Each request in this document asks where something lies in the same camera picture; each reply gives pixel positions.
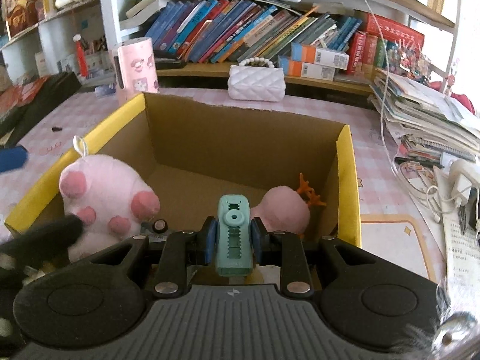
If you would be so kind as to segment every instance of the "plush toy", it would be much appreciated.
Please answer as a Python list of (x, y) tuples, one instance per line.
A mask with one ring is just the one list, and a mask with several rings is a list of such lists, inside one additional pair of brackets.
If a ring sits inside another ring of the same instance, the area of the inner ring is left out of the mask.
[[(302, 193), (307, 195), (308, 202), (302, 199)], [(310, 221), (309, 207), (312, 205), (326, 204), (300, 173), (300, 187), (297, 191), (285, 185), (268, 190), (260, 204), (250, 209), (250, 218), (260, 218), (269, 232), (280, 230), (303, 234)]]
[(65, 213), (85, 225), (69, 249), (71, 262), (140, 234), (141, 222), (160, 210), (158, 197), (133, 168), (108, 155), (87, 154), (67, 166), (59, 182)]

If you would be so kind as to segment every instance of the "toy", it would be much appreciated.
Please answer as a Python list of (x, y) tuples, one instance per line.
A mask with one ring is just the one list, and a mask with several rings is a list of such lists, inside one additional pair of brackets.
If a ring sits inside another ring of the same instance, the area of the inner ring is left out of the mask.
[(82, 157), (62, 171), (59, 181), (65, 213), (77, 215), (85, 227), (69, 248), (72, 262), (140, 234), (141, 222), (160, 210), (158, 197), (133, 168), (108, 155), (88, 155), (85, 142), (73, 139)]

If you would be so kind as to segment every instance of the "table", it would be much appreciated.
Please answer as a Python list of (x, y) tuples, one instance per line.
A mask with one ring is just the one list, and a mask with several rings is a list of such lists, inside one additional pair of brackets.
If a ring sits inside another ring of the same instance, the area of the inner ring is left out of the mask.
[[(322, 100), (285, 96), (280, 103), (232, 100), (225, 90), (162, 88), (161, 93), (192, 97), (206, 104), (293, 112), (349, 124), (358, 173), (363, 249), (438, 282), (446, 261), (419, 210), (390, 169), (380, 138), (380, 115), (371, 110)], [(6, 216), (56, 159), (71, 146), (74, 135), (84, 135), (118, 106), (114, 96), (97, 99), (76, 94), (45, 117), (20, 144), (30, 152), (22, 170), (0, 175), (0, 215)], [(62, 127), (52, 132), (53, 126)], [(385, 130), (389, 152), (397, 146)], [(8, 231), (0, 226), (0, 240)]]

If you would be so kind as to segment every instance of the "metal rivet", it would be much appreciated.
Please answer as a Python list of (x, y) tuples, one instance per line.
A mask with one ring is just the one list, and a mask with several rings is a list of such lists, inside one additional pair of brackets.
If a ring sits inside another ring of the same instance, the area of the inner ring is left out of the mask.
[(179, 286), (175, 283), (167, 281), (165, 283), (158, 283), (155, 286), (155, 291), (160, 294), (173, 294), (178, 291)]
[(292, 294), (304, 294), (310, 291), (310, 286), (303, 281), (292, 281), (286, 286), (287, 290)]

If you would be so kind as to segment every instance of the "white container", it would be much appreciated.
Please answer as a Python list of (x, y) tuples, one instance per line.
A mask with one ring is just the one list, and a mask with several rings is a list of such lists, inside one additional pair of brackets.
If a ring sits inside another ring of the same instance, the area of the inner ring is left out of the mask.
[(37, 63), (37, 71), (40, 77), (48, 76), (50, 74), (47, 63), (45, 62), (45, 56), (42, 52), (35, 54), (35, 62)]
[(45, 13), (45, 19), (49, 19), (57, 12), (55, 8), (55, 0), (43, 0), (43, 12)]

